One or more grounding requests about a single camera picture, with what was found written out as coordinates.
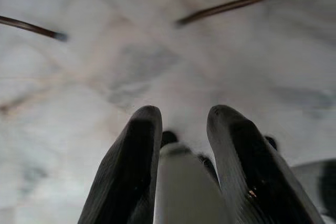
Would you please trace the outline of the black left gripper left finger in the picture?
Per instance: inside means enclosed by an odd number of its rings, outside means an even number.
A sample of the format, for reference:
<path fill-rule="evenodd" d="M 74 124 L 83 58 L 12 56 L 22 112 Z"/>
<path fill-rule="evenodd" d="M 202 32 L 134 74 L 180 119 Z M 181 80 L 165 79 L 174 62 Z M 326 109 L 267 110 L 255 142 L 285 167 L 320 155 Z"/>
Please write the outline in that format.
<path fill-rule="evenodd" d="M 152 223 L 162 117 L 143 106 L 102 159 L 79 223 Z"/>

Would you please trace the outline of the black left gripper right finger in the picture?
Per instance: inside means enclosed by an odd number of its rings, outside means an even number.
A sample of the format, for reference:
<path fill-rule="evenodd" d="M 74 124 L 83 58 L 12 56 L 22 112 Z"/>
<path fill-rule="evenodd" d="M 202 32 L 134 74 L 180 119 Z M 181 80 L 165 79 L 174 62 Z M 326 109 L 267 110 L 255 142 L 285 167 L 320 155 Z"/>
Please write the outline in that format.
<path fill-rule="evenodd" d="M 291 168 L 251 120 L 229 106 L 213 106 L 207 136 L 235 223 L 323 223 Z"/>

